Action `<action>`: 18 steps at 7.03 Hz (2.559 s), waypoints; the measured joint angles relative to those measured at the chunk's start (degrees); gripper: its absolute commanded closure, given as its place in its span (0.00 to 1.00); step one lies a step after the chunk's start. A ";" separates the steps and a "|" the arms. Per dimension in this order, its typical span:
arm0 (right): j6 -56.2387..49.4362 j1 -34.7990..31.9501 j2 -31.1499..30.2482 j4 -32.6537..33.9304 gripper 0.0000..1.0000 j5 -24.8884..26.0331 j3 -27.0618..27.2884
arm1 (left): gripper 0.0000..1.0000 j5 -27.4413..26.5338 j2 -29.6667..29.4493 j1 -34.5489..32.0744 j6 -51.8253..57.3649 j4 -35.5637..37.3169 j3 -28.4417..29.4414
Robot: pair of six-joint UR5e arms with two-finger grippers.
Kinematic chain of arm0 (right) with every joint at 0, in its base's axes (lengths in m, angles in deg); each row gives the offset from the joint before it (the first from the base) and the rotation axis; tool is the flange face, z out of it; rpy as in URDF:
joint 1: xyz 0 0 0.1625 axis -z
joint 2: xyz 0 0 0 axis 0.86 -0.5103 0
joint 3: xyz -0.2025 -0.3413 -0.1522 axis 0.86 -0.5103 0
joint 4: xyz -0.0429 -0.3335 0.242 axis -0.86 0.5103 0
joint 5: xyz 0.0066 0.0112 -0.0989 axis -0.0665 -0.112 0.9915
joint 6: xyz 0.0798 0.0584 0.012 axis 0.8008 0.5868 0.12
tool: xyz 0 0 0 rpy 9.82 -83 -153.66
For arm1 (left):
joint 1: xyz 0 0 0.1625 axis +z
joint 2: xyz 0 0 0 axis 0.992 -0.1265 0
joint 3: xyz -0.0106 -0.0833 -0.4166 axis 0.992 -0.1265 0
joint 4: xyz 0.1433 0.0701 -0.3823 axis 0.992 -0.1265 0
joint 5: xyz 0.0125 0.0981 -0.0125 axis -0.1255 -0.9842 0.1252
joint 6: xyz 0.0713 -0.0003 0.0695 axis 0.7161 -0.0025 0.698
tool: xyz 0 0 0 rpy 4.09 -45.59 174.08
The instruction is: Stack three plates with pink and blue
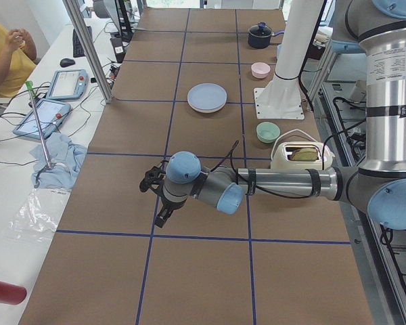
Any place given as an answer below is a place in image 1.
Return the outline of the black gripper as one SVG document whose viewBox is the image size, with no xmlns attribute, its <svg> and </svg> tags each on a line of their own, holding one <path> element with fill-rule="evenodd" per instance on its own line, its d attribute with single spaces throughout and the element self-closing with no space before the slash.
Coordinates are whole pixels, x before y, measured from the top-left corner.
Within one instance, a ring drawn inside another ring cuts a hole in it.
<svg viewBox="0 0 406 325">
<path fill-rule="evenodd" d="M 151 190 L 161 199 L 162 208 L 157 214 L 154 221 L 155 226 L 159 228 L 162 228 L 164 226 L 166 221 L 173 214 L 174 210 L 178 210 L 185 205 L 185 200 L 173 202 L 171 199 L 168 199 L 165 196 L 163 192 L 165 176 L 166 172 L 163 169 L 163 164 L 158 164 L 145 172 L 144 178 L 139 184 L 139 190 L 141 192 L 147 192 L 148 190 Z"/>
</svg>

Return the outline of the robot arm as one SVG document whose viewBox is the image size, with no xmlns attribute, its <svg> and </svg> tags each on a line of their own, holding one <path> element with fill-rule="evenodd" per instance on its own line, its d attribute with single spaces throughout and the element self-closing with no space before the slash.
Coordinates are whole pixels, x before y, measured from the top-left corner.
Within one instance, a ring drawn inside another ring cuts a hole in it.
<svg viewBox="0 0 406 325">
<path fill-rule="evenodd" d="M 386 228 L 406 230 L 406 1 L 337 1 L 334 44 L 366 54 L 366 153 L 358 167 L 305 170 L 208 169 L 191 152 L 151 168 L 139 189 L 157 194 L 163 226 L 195 198 L 232 214 L 245 195 L 265 192 L 291 199 L 324 196 L 353 205 Z"/>
</svg>

